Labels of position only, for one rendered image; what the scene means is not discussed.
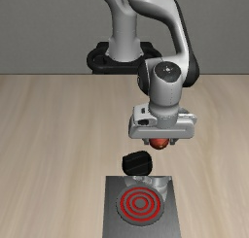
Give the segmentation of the red onion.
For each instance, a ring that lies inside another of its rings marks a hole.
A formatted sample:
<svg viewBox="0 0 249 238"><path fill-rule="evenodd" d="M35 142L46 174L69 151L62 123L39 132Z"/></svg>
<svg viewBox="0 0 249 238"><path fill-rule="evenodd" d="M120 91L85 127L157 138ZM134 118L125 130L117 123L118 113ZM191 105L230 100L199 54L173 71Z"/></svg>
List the red onion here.
<svg viewBox="0 0 249 238"><path fill-rule="evenodd" d="M168 139L150 139L150 146L156 150L163 150L167 147L169 140Z"/></svg>

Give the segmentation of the grey stove plate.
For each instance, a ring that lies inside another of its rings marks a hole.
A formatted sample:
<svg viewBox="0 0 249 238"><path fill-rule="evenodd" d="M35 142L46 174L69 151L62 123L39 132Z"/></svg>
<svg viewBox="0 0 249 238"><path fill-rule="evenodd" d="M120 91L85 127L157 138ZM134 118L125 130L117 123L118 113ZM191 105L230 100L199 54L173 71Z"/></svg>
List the grey stove plate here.
<svg viewBox="0 0 249 238"><path fill-rule="evenodd" d="M107 176L102 238L182 238L170 176Z"/></svg>

